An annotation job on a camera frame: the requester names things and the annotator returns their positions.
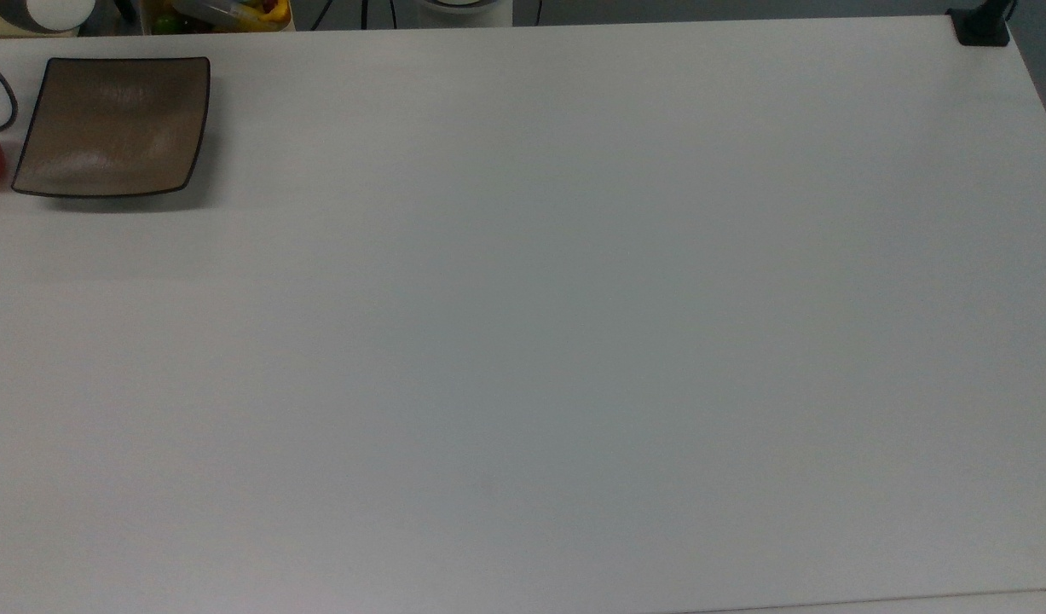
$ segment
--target black wire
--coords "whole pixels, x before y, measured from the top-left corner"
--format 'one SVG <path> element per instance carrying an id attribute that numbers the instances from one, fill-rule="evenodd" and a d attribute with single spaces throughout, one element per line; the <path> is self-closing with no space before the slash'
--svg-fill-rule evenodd
<path id="1" fill-rule="evenodd" d="M 363 0 L 362 4 L 360 4 L 360 30 L 366 30 L 367 28 L 367 3 L 369 3 L 369 1 L 370 0 Z M 311 27 L 311 30 L 317 30 L 317 26 L 321 25 L 321 19 L 325 17 L 326 12 L 329 10 L 329 7 L 332 7 L 332 5 L 333 5 L 333 0 L 325 0 L 325 6 L 321 7 L 321 13 L 319 13 L 319 16 L 315 20 L 315 24 L 312 25 Z M 390 23 L 394 24 L 394 30 L 396 30 L 397 12 L 394 10 L 394 0 L 389 0 L 389 19 Z"/>
<path id="2" fill-rule="evenodd" d="M 317 30 L 317 26 L 319 26 L 321 23 L 321 17 L 325 16 L 325 12 L 327 12 L 329 7 L 332 7 L 332 5 L 333 5 L 333 0 L 325 0 L 325 6 L 321 7 L 321 13 L 319 13 L 319 19 L 315 20 L 315 24 L 312 25 L 311 30 Z"/>
<path id="3" fill-rule="evenodd" d="M 12 101 L 12 116 L 7 118 L 7 121 L 4 121 L 2 124 L 0 124 L 0 132 L 4 132 L 4 130 L 12 128 L 12 124 L 15 123 L 16 118 L 19 117 L 19 98 L 16 97 L 16 91 L 13 90 L 12 86 L 7 84 L 7 78 L 4 78 L 3 73 L 1 72 L 0 72 L 0 86 L 3 86 L 4 92 L 7 92 L 7 99 Z"/>

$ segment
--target table surface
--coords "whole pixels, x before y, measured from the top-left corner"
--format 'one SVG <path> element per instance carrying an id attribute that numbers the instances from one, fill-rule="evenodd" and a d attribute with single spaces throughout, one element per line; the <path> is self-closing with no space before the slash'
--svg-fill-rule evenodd
<path id="1" fill-rule="evenodd" d="M 946 17 L 206 54 L 184 191 L 0 191 L 0 613 L 1046 588 L 1046 117 Z"/>

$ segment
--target gray wall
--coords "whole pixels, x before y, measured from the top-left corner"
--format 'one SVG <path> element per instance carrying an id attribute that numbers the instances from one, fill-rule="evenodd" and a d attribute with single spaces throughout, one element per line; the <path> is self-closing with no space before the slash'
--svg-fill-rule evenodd
<path id="1" fill-rule="evenodd" d="M 545 0 L 542 25 L 942 15 L 978 0 Z M 293 0 L 296 27 L 309 30 L 325 0 Z M 416 27 L 412 0 L 394 0 L 399 27 Z M 370 0 L 371 28 L 389 28 L 389 0 Z M 516 26 L 533 25 L 538 0 L 515 0 Z M 355 30 L 360 0 L 334 0 L 320 30 Z M 1046 0 L 1021 0 L 1011 20 L 1019 49 L 1046 108 Z"/>

